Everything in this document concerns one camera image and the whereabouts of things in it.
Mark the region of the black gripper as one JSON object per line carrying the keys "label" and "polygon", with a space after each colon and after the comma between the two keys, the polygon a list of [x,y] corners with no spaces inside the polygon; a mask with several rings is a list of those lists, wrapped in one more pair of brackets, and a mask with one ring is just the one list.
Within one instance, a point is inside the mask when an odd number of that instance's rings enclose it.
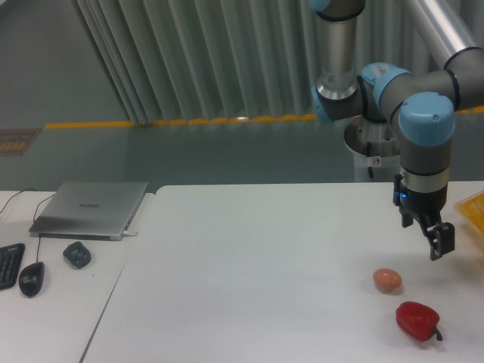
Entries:
{"label": "black gripper", "polygon": [[392,201],[399,208],[402,227],[407,228],[417,220],[430,245],[430,259],[436,261],[455,250],[455,227],[443,222],[440,212],[445,205],[448,187],[437,191],[414,191],[403,184],[402,174],[394,175]]}

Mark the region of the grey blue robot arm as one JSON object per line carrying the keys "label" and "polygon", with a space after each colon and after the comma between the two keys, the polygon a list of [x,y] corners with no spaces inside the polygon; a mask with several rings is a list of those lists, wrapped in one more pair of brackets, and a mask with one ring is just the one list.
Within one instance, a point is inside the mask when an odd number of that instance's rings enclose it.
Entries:
{"label": "grey blue robot arm", "polygon": [[312,87],[318,118],[363,116],[387,123],[400,146],[392,201],[402,226],[420,226],[437,260],[455,248],[455,229],[441,219],[449,180],[455,113],[483,103],[483,49],[446,1],[406,1],[439,69],[422,76],[392,64],[354,71],[358,16],[363,1],[312,1],[328,36],[321,75]]}

